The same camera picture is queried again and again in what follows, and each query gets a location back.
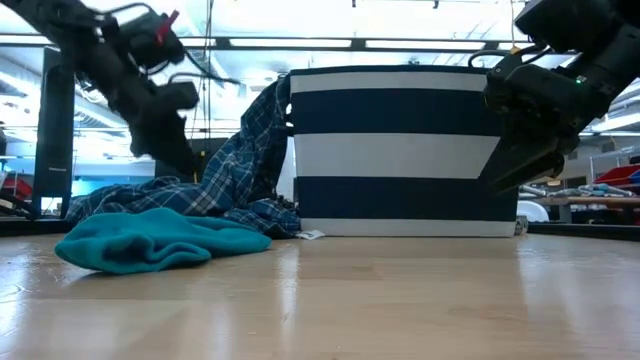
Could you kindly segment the teal fleece garment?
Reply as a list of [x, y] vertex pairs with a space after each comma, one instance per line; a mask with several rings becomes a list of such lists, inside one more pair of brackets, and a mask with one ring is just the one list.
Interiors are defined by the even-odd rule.
[[128, 275], [260, 253], [271, 243], [268, 236], [230, 220], [156, 208], [92, 215], [67, 233], [54, 253], [84, 269]]

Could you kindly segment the blue plaid shirt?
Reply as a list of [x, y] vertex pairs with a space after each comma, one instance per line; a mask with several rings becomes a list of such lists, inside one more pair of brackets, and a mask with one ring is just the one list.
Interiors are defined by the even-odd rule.
[[101, 187], [72, 198], [65, 219], [77, 225], [103, 213], [166, 208], [186, 216], [234, 221], [275, 239], [298, 235], [302, 229], [297, 206], [277, 194], [288, 147], [290, 104], [291, 77], [284, 75], [249, 105], [240, 130], [214, 153], [199, 182], [162, 176], [141, 184]]

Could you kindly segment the navy white striped fabric bin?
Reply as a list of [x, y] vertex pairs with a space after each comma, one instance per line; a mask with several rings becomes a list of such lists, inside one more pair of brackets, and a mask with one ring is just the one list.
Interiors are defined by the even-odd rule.
[[482, 69], [290, 74], [301, 227], [331, 236], [510, 237], [518, 195], [479, 180], [501, 135]]

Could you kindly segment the white round object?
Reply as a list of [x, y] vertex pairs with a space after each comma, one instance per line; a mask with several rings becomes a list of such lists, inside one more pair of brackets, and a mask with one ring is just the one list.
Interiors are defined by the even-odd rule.
[[529, 222], [549, 222], [549, 214], [547, 210], [540, 204], [529, 201], [519, 200], [517, 203], [517, 212], [519, 217], [525, 217]]

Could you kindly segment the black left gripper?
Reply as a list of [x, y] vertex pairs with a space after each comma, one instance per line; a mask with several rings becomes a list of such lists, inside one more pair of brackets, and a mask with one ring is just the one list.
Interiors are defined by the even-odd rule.
[[148, 155], [183, 174], [195, 171], [197, 161], [186, 139], [185, 119], [178, 114], [199, 102], [193, 83], [156, 85], [108, 44], [89, 48], [76, 68], [104, 95], [110, 109], [129, 123], [130, 151], [135, 157]]

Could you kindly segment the white column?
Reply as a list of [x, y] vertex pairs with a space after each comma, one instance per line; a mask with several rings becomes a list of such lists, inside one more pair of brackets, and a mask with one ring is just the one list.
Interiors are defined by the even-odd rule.
[[293, 137], [287, 138], [287, 148], [278, 179], [276, 191], [285, 199], [294, 199], [294, 178], [296, 177], [295, 142]]

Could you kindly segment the pile of folded clothes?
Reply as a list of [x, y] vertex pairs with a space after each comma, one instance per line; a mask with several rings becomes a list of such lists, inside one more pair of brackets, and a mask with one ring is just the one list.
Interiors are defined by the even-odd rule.
[[607, 184], [580, 185], [577, 188], [567, 188], [549, 192], [548, 197], [635, 197], [631, 191]]

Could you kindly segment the red storage bin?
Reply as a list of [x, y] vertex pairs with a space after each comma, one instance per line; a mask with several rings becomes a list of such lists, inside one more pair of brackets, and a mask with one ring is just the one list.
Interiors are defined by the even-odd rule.
[[598, 176], [594, 182], [596, 184], [607, 184], [610, 186], [626, 186], [632, 183], [634, 173], [640, 171], [640, 165], [627, 165], [613, 168]]
[[0, 173], [0, 215], [35, 219], [37, 211], [29, 202], [32, 187], [16, 174]]

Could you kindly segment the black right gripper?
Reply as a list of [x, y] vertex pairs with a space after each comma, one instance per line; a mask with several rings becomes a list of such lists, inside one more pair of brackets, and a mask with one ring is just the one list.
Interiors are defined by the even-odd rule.
[[575, 149], [615, 98], [614, 75], [590, 59], [547, 69], [510, 54], [486, 78], [485, 104], [500, 115], [503, 135], [479, 179], [497, 193], [559, 175], [565, 159], [556, 150]]

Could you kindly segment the wooden background table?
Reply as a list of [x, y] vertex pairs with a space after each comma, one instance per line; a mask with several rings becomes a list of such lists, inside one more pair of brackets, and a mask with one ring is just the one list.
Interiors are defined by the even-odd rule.
[[618, 210], [626, 224], [635, 224], [640, 220], [640, 197], [537, 197], [524, 199], [547, 207], [558, 208], [560, 223], [572, 224], [572, 205], [603, 205]]

